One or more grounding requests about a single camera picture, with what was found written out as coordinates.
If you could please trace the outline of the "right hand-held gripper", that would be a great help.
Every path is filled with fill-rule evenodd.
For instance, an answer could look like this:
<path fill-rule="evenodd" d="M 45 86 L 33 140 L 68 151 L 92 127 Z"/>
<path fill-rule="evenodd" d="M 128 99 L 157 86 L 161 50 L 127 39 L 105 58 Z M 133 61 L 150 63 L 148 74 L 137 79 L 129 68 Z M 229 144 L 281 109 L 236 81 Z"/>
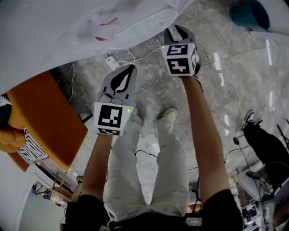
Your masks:
<path fill-rule="evenodd" d="M 200 71 L 200 57 L 197 54 L 195 35 L 187 28 L 175 25 L 181 40 L 174 41 L 170 30 L 164 31 L 165 46 L 161 46 L 165 65 L 171 76 L 194 76 Z"/>

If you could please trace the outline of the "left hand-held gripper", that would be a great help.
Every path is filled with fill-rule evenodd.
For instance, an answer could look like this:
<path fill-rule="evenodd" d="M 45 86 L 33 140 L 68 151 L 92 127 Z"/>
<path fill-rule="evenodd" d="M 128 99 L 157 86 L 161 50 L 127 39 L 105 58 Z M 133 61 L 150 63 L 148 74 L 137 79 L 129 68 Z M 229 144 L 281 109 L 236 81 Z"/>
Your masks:
<path fill-rule="evenodd" d="M 136 106 L 135 92 L 137 69 L 134 65 L 122 66 L 108 74 L 94 104 L 94 126 L 99 134 L 122 136 Z"/>

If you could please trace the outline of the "white water dispenser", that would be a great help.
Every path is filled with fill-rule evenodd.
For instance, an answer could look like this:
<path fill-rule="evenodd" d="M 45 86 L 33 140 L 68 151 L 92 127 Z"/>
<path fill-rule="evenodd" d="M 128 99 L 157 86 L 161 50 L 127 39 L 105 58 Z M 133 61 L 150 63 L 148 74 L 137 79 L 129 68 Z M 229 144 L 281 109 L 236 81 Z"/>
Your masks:
<path fill-rule="evenodd" d="M 111 6 L 94 8 L 108 10 L 119 17 L 116 33 L 111 41 L 100 42 L 83 36 L 86 15 L 79 21 L 76 37 L 92 46 L 90 51 L 106 53 L 127 50 L 161 33 L 195 0 L 114 0 Z"/>

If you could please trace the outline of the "person's right forearm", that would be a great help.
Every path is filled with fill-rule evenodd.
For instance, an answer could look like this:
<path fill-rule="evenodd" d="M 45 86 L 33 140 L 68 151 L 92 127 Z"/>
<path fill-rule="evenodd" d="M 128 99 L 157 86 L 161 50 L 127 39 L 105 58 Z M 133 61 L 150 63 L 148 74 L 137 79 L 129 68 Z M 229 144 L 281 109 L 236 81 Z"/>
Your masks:
<path fill-rule="evenodd" d="M 228 189 L 223 145 L 196 78 L 182 76 L 191 118 L 192 139 L 199 168 L 200 198 L 205 203 L 211 196 Z"/>

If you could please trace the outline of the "white power strip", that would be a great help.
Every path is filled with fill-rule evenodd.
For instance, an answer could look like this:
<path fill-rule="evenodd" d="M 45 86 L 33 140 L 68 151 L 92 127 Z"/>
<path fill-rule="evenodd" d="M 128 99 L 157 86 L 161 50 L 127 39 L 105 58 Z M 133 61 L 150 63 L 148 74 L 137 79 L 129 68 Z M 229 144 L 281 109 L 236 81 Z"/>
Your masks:
<path fill-rule="evenodd" d="M 106 64 L 110 67 L 112 71 L 120 68 L 120 64 L 116 61 L 113 56 L 109 56 L 105 59 Z"/>

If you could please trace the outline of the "person's left shoe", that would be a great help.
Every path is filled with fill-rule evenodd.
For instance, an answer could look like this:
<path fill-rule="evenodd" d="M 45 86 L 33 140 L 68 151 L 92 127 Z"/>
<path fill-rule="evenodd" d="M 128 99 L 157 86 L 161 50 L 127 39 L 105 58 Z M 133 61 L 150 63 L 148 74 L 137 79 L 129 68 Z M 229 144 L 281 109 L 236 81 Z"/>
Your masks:
<path fill-rule="evenodd" d="M 142 120 L 141 117 L 138 115 L 138 110 L 137 110 L 136 107 L 133 109 L 133 112 L 132 112 L 131 117 L 130 117 L 130 121 L 138 124 L 138 125 L 141 126 L 141 127 L 142 127 L 143 124 L 144 124 L 144 123 L 143 123 L 143 120 Z"/>

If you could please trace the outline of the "person's shoe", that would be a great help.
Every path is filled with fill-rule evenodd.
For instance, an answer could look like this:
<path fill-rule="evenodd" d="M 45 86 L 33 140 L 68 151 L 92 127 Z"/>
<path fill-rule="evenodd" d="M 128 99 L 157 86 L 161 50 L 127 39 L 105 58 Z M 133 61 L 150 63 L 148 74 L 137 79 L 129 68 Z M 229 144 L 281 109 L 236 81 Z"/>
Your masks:
<path fill-rule="evenodd" d="M 130 121 L 138 124 L 138 125 L 141 126 L 141 127 L 142 127 L 143 124 L 144 124 L 144 123 L 143 123 L 143 120 L 142 120 L 141 117 L 138 115 L 138 110 L 137 110 L 136 107 L 133 109 L 133 112 L 132 112 L 131 117 L 130 117 Z"/>
<path fill-rule="evenodd" d="M 171 107 L 167 109 L 157 121 L 158 122 L 161 121 L 164 122 L 165 124 L 168 124 L 169 126 L 173 126 L 176 118 L 177 118 L 177 110 Z"/>

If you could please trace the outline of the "person's right shoe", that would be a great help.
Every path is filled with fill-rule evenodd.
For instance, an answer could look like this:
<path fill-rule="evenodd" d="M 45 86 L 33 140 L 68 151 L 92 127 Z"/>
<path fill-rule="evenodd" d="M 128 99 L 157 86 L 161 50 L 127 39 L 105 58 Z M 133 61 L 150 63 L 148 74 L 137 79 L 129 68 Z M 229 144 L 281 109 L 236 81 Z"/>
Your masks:
<path fill-rule="evenodd" d="M 173 126 L 176 118 L 177 118 L 177 110 L 171 107 L 167 109 L 157 121 L 158 122 L 161 121 L 164 122 L 165 124 L 168 124 L 169 126 Z"/>

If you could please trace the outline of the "teal waste bin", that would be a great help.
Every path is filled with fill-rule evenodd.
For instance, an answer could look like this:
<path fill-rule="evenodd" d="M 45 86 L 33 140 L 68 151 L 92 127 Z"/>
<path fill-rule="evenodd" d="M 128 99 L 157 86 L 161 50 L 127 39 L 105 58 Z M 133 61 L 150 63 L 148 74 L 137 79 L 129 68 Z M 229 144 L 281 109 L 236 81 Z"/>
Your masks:
<path fill-rule="evenodd" d="M 238 6 L 231 8 L 229 15 L 236 25 L 251 30 L 267 31 L 270 27 L 269 15 L 263 5 L 257 0 L 242 2 Z"/>

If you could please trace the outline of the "orange sofa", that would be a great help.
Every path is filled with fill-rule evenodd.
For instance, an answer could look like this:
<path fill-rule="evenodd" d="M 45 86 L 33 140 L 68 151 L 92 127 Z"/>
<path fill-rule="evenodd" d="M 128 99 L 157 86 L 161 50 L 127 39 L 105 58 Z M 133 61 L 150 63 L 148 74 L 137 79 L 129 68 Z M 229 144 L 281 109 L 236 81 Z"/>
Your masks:
<path fill-rule="evenodd" d="M 88 132 L 49 71 L 7 91 L 12 124 L 27 129 L 61 169 L 72 165 Z"/>

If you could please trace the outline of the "person's light trousers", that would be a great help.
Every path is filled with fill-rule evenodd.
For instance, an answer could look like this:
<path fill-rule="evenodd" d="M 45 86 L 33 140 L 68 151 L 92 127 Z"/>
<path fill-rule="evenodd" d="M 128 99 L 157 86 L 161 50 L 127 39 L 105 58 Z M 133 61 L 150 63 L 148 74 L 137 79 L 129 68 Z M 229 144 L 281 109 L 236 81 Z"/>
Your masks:
<path fill-rule="evenodd" d="M 137 174 L 135 156 L 141 126 L 129 120 L 124 135 L 113 145 L 105 186 L 104 207 L 114 222 L 135 218 L 144 213 L 183 217 L 189 200 L 186 157 L 180 141 L 171 133 L 173 126 L 157 122 L 160 152 L 158 173 L 152 200 L 145 203 Z"/>

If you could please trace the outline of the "black white striped blanket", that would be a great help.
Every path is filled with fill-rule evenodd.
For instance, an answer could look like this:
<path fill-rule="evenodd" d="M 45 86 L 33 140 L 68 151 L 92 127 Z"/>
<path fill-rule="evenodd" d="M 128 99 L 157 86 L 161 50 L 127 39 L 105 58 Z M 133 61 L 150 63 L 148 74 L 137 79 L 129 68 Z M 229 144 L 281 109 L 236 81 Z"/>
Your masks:
<path fill-rule="evenodd" d="M 31 134 L 23 126 L 16 128 L 9 123 L 12 116 L 12 104 L 6 94 L 0 95 L 0 129 L 6 129 L 12 127 L 24 131 L 26 143 L 15 152 L 17 156 L 20 156 L 29 165 L 35 164 L 38 161 L 48 158 L 47 154 L 38 146 Z"/>

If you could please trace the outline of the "wooden stool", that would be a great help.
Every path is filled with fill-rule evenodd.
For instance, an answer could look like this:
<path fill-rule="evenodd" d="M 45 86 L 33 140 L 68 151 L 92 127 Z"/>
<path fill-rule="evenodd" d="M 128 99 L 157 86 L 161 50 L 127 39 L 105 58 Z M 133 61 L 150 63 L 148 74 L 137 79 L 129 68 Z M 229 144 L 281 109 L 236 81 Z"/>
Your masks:
<path fill-rule="evenodd" d="M 65 172 L 62 180 L 61 180 L 61 183 L 59 185 L 59 187 L 56 187 L 56 180 L 57 180 L 57 177 L 58 177 L 58 174 L 59 172 L 57 172 L 55 178 L 54 178 L 54 182 L 53 182 L 53 185 L 52 185 L 52 188 L 50 188 L 49 190 L 54 194 L 56 195 L 57 197 L 67 201 L 67 202 L 71 202 L 72 200 L 72 193 L 67 191 L 66 189 L 64 189 L 62 186 L 63 186 L 63 183 L 64 183 L 64 180 L 66 178 L 66 175 L 67 175 L 67 172 Z"/>

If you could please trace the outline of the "orange cushion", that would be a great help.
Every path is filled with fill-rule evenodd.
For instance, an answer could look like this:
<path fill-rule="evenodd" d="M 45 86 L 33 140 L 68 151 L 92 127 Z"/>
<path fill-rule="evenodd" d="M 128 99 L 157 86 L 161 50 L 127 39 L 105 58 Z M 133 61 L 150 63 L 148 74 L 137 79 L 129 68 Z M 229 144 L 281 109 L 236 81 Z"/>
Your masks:
<path fill-rule="evenodd" d="M 12 127 L 0 129 L 0 151 L 15 153 L 26 143 L 24 131 Z"/>

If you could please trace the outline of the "person's black shirt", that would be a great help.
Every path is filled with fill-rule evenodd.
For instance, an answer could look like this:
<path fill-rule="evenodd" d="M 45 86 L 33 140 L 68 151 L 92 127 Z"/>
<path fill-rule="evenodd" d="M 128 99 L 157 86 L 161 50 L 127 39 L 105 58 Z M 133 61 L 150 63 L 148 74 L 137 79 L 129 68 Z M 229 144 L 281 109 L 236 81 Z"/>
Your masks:
<path fill-rule="evenodd" d="M 200 231 L 242 231 L 243 221 L 230 190 L 211 196 L 201 211 Z M 105 222 L 105 209 L 101 200 L 82 195 L 76 203 L 69 203 L 63 231 L 99 231 Z M 112 231 L 194 231 L 184 217 L 144 213 L 121 222 L 111 222 Z"/>

